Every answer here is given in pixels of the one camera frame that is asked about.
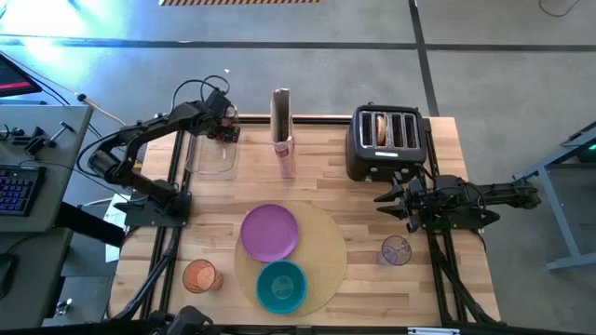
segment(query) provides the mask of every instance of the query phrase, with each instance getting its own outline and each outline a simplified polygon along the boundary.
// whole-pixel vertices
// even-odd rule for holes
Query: gray desk
[[[60,121],[73,127],[76,133],[65,131],[53,149],[42,149],[37,158],[50,163],[63,164],[72,168],[85,138],[91,118],[87,106],[0,106],[0,127],[19,127],[31,134],[35,126],[41,127],[51,136],[60,128]],[[0,141],[0,164],[18,164],[30,159],[21,146]],[[37,165],[35,162],[23,163]],[[47,168],[46,179],[40,189],[29,217],[2,217],[0,232],[45,232],[53,225],[72,171],[65,167],[43,165]]]
[[[65,132],[54,149],[44,148],[37,156],[40,160],[63,164],[72,168],[85,137],[91,109],[85,106],[0,106],[0,126],[20,127],[31,133],[40,126],[51,136],[64,121],[76,130]],[[0,164],[18,164],[29,159],[22,147],[0,141]],[[31,215],[27,218],[0,217],[0,252],[5,252],[14,242],[27,234],[41,233],[31,238],[12,253],[19,255],[12,289],[0,301],[0,329],[34,328],[42,324],[48,310],[52,309],[56,286],[60,280],[72,232],[66,228],[51,229],[58,215],[61,201],[71,176],[65,167],[47,167],[46,179],[37,196]]]

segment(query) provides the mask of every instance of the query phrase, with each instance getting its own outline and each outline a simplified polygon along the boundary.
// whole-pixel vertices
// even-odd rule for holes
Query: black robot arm
[[[441,175],[434,180],[433,189],[427,189],[420,179],[412,180],[405,190],[399,174],[393,187],[375,202],[400,202],[377,210],[408,219],[410,233],[420,226],[425,229],[481,229],[499,220],[499,215],[486,207],[509,205],[513,208],[532,209],[540,204],[537,189],[529,181],[476,185],[452,175]]]
[[[109,183],[132,187],[146,194],[164,214],[176,213],[182,205],[176,187],[167,181],[152,181],[133,170],[139,149],[147,143],[178,130],[192,135],[237,142],[240,128],[232,118],[236,115],[232,103],[219,90],[213,90],[207,101],[185,102],[170,114],[158,114],[156,118],[138,122],[135,126],[122,127],[116,134],[101,142],[88,160],[88,166]],[[125,156],[118,158],[112,153],[123,147]]]

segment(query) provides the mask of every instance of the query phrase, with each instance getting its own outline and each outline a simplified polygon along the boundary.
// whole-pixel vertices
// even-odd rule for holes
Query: orange cup
[[[207,260],[192,261],[184,269],[183,284],[191,293],[203,293],[217,290],[224,283],[222,273]]]

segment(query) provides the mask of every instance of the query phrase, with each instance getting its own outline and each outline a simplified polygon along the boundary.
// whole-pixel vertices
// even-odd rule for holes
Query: clear plastic cup
[[[410,261],[412,248],[408,241],[397,235],[392,235],[383,241],[381,251],[376,253],[376,262],[379,265],[403,265]]]

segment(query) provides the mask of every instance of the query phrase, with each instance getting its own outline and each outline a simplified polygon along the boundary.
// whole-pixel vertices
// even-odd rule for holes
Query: wooden table
[[[441,174],[467,178],[466,166],[451,117],[430,118]],[[375,211],[373,198],[389,190],[386,183],[351,181],[345,174],[344,140],[347,126],[296,125],[295,180],[279,177],[268,126],[243,125],[238,173],[233,181],[191,181],[193,206],[183,229],[171,288],[169,311],[193,305],[216,324],[320,326],[432,326],[439,325],[426,233],[408,234],[405,222]],[[142,168],[149,178],[166,179],[174,136],[149,143]],[[234,247],[248,210],[268,201],[298,200],[327,210],[340,226],[347,246],[343,285],[329,303],[304,317],[273,315],[252,305],[234,274]],[[404,266],[374,264],[373,255],[388,235],[401,235],[413,249]],[[156,229],[137,231],[121,254],[110,300],[120,311],[147,276]],[[468,231],[454,231],[459,272],[474,298],[498,319],[493,284],[480,239]],[[191,294],[182,273],[196,259],[207,259],[223,272],[218,292]],[[156,286],[154,308],[161,292]],[[446,285],[450,312],[455,315],[453,290]]]

